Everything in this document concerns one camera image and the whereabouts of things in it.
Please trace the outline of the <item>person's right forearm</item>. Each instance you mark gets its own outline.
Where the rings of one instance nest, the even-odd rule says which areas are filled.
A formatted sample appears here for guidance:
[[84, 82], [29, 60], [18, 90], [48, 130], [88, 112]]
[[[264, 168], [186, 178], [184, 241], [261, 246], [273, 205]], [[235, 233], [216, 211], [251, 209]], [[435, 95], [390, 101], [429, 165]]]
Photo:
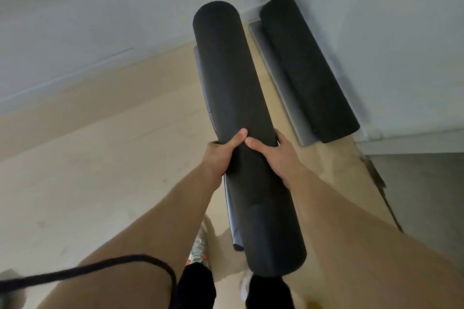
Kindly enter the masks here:
[[450, 261], [305, 167], [291, 169], [283, 180], [336, 307], [464, 309], [464, 278]]

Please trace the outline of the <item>person's left forearm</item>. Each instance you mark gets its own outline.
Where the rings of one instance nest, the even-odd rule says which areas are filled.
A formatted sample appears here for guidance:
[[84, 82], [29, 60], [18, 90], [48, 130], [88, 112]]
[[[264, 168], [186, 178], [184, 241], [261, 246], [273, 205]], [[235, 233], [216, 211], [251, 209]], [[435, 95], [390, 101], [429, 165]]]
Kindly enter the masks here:
[[[221, 172], [196, 167], [155, 207], [80, 265], [146, 254], [167, 263], [179, 277], [221, 180]], [[168, 273], [157, 266], [118, 265], [59, 283], [37, 309], [167, 309], [172, 288]]]

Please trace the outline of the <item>black trousers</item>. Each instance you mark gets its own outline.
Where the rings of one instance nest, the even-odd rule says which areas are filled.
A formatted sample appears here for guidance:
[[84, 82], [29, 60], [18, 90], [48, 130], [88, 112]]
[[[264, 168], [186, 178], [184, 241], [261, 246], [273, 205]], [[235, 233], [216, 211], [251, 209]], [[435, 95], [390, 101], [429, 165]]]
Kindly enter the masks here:
[[[185, 266], [169, 309], [213, 309], [216, 287], [212, 271], [201, 264]], [[291, 291], [281, 277], [253, 274], [246, 309], [295, 309]]]

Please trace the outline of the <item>white right shoe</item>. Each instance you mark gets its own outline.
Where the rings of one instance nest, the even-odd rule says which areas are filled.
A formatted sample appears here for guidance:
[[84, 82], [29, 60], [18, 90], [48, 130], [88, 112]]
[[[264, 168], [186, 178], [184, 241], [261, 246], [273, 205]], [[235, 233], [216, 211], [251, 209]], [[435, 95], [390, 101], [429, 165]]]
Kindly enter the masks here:
[[240, 297], [243, 302], [246, 302], [247, 296], [249, 294], [250, 281], [253, 277], [253, 272], [250, 269], [247, 269], [242, 277], [242, 280], [239, 285]]

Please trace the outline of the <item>black exercise mat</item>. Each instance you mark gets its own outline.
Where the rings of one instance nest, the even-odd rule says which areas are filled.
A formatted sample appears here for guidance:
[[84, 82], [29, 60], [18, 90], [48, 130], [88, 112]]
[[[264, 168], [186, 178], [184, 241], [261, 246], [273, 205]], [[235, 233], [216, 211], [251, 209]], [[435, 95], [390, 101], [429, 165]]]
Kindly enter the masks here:
[[[200, 82], [220, 143], [242, 128], [277, 147], [240, 15], [225, 1], [200, 7], [193, 19]], [[224, 176], [231, 231], [238, 231], [250, 270], [283, 277], [305, 262], [306, 248], [290, 191], [263, 154], [241, 144]]]
[[295, 0], [270, 0], [249, 30], [302, 147], [361, 128]]

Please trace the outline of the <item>person's right hand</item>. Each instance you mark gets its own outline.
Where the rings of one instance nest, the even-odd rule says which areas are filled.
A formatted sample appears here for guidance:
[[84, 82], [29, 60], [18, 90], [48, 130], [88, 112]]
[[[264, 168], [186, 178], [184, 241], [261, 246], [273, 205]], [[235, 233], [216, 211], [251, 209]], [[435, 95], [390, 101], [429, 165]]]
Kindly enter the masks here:
[[271, 147], [271, 153], [265, 157], [271, 169], [278, 175], [287, 189], [292, 190], [303, 180], [309, 170], [300, 161], [292, 143], [282, 132], [275, 129], [278, 146]]

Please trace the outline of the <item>white and orange left shoe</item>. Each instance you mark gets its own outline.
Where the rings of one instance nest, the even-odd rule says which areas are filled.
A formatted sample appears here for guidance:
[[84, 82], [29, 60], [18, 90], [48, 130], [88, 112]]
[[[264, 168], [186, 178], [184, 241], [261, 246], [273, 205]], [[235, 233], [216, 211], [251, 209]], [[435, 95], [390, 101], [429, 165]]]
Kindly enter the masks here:
[[186, 266], [192, 264], [201, 264], [206, 267], [208, 270], [211, 270], [211, 265], [209, 261], [210, 254], [210, 243], [209, 243], [209, 232], [208, 232], [208, 222], [210, 221], [207, 214], [204, 216], [200, 229], [195, 238], [193, 247], [189, 253], [189, 257], [186, 262]]

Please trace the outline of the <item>person's left hand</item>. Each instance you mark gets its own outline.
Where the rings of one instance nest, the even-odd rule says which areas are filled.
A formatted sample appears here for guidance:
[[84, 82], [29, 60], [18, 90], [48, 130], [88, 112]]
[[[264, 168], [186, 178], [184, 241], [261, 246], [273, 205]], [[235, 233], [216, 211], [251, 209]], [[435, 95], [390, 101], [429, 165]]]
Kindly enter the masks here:
[[209, 142], [200, 164], [214, 179], [222, 178], [232, 158], [232, 154], [224, 154], [222, 152], [222, 145], [224, 144]]

